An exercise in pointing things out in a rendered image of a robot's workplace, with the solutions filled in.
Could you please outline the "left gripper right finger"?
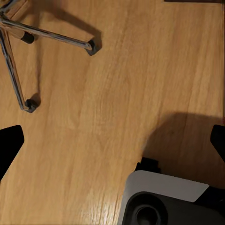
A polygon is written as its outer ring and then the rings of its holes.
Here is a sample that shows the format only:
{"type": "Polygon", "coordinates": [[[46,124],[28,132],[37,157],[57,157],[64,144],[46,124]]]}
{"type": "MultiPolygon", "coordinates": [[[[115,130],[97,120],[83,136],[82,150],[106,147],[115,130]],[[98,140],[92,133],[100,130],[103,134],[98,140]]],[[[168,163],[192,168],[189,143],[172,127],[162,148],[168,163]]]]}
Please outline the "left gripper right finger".
{"type": "Polygon", "coordinates": [[[220,125],[214,125],[210,142],[219,153],[223,161],[225,162],[225,127],[220,125]]]}

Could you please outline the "swivel chair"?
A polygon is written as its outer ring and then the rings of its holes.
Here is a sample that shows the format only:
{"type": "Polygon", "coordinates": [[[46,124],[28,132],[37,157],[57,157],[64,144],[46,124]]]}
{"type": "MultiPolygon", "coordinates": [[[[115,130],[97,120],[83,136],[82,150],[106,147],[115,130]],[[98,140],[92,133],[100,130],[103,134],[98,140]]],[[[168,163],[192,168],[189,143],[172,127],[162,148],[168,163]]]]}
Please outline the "swivel chair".
{"type": "Polygon", "coordinates": [[[41,35],[43,37],[85,48],[90,56],[96,54],[99,51],[99,48],[93,40],[84,42],[12,21],[12,17],[27,1],[28,0],[9,0],[4,6],[0,8],[0,46],[5,57],[7,68],[20,108],[21,110],[26,110],[29,113],[33,113],[38,107],[38,104],[32,99],[27,99],[24,101],[8,34],[15,38],[21,39],[28,44],[32,44],[34,41],[34,36],[30,33],[41,35]]]}

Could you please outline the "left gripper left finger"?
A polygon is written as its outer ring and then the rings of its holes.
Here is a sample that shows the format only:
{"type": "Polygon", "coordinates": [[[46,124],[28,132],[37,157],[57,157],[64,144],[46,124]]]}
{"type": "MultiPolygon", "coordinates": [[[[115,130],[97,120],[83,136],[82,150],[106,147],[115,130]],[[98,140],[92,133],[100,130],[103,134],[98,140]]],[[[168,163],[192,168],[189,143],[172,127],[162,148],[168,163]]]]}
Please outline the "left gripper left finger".
{"type": "Polygon", "coordinates": [[[0,130],[0,181],[24,144],[21,125],[0,130]]]}

